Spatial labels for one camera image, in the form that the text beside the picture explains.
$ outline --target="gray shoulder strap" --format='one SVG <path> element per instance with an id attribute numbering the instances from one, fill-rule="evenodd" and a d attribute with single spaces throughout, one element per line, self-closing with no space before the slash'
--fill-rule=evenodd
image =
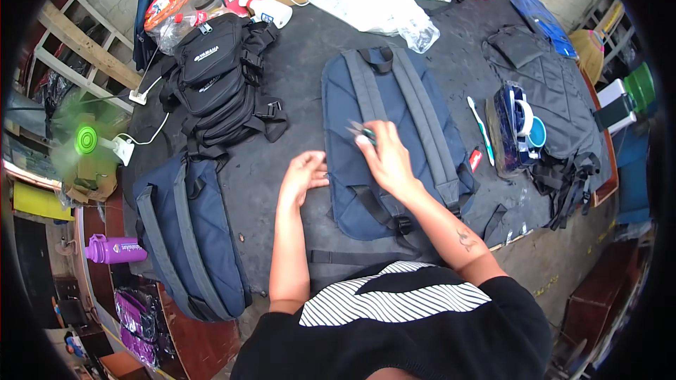
<path id="1" fill-rule="evenodd" d="M 157 223 L 157 216 L 155 215 L 155 208 L 153 207 L 151 197 L 152 191 L 152 185 L 145 187 L 143 192 L 136 198 L 136 205 L 139 209 L 140 219 L 143 222 L 143 228 L 145 229 L 146 235 L 148 235 L 148 241 L 150 241 L 150 246 L 153 248 L 153 254 L 159 264 L 159 267 L 156 267 L 156 269 L 164 274 L 164 278 L 168 283 L 167 286 L 173 291 L 173 299 L 181 311 L 188 317 L 199 319 L 190 307 L 188 292 L 185 290 L 181 278 L 179 278 L 179 275 L 176 273 L 174 264 L 172 263 L 166 245 L 164 244 L 162 231 L 159 230 L 159 223 Z"/>
<path id="2" fill-rule="evenodd" d="M 460 180 L 448 144 L 446 144 L 439 118 L 434 111 L 427 90 L 425 90 L 423 82 L 418 76 L 418 72 L 406 55 L 406 51 L 402 48 L 395 48 L 393 52 L 392 72 L 418 130 L 418 136 L 425 151 L 435 189 L 442 196 L 446 208 L 455 210 L 458 207 L 458 183 Z"/>
<path id="3" fill-rule="evenodd" d="M 214 314 L 221 320 L 231 320 L 232 316 L 223 305 L 218 293 L 215 291 L 214 283 L 212 283 L 207 273 L 204 261 L 202 261 L 201 253 L 198 248 L 198 241 L 195 238 L 195 231 L 193 229 L 193 222 L 190 218 L 190 208 L 188 207 L 188 195 L 185 189 L 185 171 L 187 163 L 183 162 L 179 173 L 176 175 L 174 181 L 174 201 L 176 204 L 176 215 L 179 220 L 179 227 L 181 228 L 181 238 L 183 240 L 183 248 L 185 256 L 188 258 L 190 270 L 195 277 L 195 283 L 204 301 Z"/>
<path id="4" fill-rule="evenodd" d="M 376 84 L 373 70 L 357 50 L 348 50 L 342 53 L 348 64 L 348 71 L 352 80 L 357 103 L 362 113 L 362 122 L 386 121 L 383 99 Z"/>

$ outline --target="green container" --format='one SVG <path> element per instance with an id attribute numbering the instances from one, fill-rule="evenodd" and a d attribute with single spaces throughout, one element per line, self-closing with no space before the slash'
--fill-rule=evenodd
<path id="1" fill-rule="evenodd" d="M 624 79 L 625 89 L 636 103 L 634 110 L 638 113 L 643 111 L 650 103 L 655 101 L 655 86 L 652 83 L 652 75 L 643 62 Z"/>

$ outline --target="purple water bottle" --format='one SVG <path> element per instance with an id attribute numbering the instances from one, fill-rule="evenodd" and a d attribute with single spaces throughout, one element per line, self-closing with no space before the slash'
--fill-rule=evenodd
<path id="1" fill-rule="evenodd" d="M 107 265 L 143 261 L 148 257 L 145 249 L 140 247 L 138 238 L 106 238 L 100 233 L 95 233 L 89 238 L 89 246 L 84 247 L 84 252 L 84 255 L 93 262 L 104 262 Z"/>

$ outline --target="yellow board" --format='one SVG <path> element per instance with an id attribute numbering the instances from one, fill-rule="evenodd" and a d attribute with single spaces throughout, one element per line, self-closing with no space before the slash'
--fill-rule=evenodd
<path id="1" fill-rule="evenodd" d="M 54 192 L 41 190 L 22 182 L 14 182 L 14 208 L 24 213 L 50 219 L 73 220 L 70 208 L 64 210 Z"/>

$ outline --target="yamaha logo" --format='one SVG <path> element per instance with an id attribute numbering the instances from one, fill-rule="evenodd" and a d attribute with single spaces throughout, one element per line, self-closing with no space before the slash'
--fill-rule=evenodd
<path id="1" fill-rule="evenodd" d="M 216 75 L 213 77 L 209 82 L 207 82 L 207 85 L 199 89 L 200 93 L 204 93 L 206 90 L 209 89 L 209 87 L 213 86 L 216 81 L 220 78 L 220 75 Z"/>
<path id="2" fill-rule="evenodd" d="M 195 57 L 195 62 L 199 62 L 202 59 L 204 59 L 205 57 L 207 57 L 208 55 L 213 55 L 217 51 L 218 51 L 218 46 L 211 47 L 209 50 L 205 50 L 202 53 L 200 53 L 199 55 L 197 55 L 197 57 Z"/>

